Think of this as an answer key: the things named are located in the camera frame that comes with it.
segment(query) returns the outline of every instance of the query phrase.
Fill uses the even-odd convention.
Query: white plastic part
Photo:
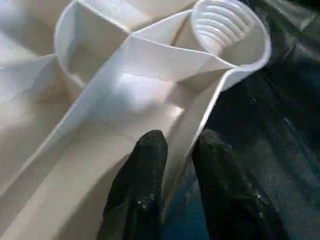
[[[59,89],[71,95],[70,104],[79,97],[65,109],[64,116],[61,111],[55,127],[48,124],[53,131],[45,128],[47,137],[39,138],[39,146],[30,157],[25,154],[22,166],[3,188],[0,240],[95,239],[114,177],[138,138],[152,129],[162,130],[168,141],[163,198],[170,202],[221,91],[262,68],[271,52],[268,33],[254,16],[256,33],[247,39],[255,39],[249,42],[259,49],[252,55],[252,46],[237,48],[238,44],[230,47],[229,55],[223,51],[217,56],[205,50],[189,24],[192,10],[176,13],[191,2],[73,1],[56,24],[56,56],[28,58],[21,65],[13,61],[11,68],[1,69],[17,76],[16,81],[6,75],[0,77],[5,86],[19,83],[10,89],[22,91],[35,78],[46,86],[52,72],[46,67],[41,70],[46,65],[42,61],[50,63],[57,57],[66,76],[61,78],[65,85]],[[123,7],[127,5],[138,11],[116,14],[118,10],[127,13]],[[131,31],[170,13],[176,14]],[[19,66],[27,67],[16,74]],[[16,96],[14,92],[5,90],[1,96],[8,100]],[[52,105],[46,107],[54,110]],[[30,113],[36,116],[40,111]],[[36,122],[41,126],[46,117]],[[14,132],[23,135],[20,130],[26,128],[19,122]],[[19,143],[11,143],[19,154]]]
[[[258,16],[242,2],[200,0],[174,45],[209,52],[234,66],[250,65],[255,69],[269,52],[269,38]]]
[[[190,8],[196,0],[81,0],[81,2],[130,32],[134,32]]]
[[[193,8],[191,25],[203,48],[220,55],[223,49],[243,41],[253,30],[256,24],[253,15],[238,0],[200,0]]]

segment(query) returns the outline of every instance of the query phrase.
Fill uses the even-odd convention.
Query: plastic compartment
[[[171,14],[191,8],[196,0],[81,0],[103,16],[136,31]]]
[[[73,2],[57,23],[54,45],[63,71],[83,90],[127,36],[116,23]]]
[[[255,69],[268,58],[269,43],[261,20],[242,2],[200,0],[174,45],[212,53],[234,67],[251,65]]]
[[[0,0],[0,68],[54,53],[57,17],[68,0]]]
[[[72,104],[54,54],[0,69],[0,193]]]

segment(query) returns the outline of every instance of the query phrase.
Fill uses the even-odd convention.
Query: white plastic surface
[[[0,162],[7,173],[0,176],[0,240],[95,239],[114,177],[153,129],[168,141],[163,197],[170,202],[220,92],[262,68],[271,51],[260,21],[253,55],[237,44],[229,58],[205,51],[192,35],[192,10],[178,12],[192,2],[72,1],[57,7],[56,55],[18,57],[0,68],[0,118],[8,126],[0,129],[0,150],[8,152]],[[56,19],[42,19],[42,3],[39,11],[17,6],[49,28]]]
[[[256,24],[253,15],[238,0],[200,0],[193,8],[191,24],[203,48],[220,55],[223,49],[245,41]]]
[[[253,67],[263,58],[268,41],[262,22],[242,2],[200,0],[182,26],[175,46],[212,53],[234,66]]]

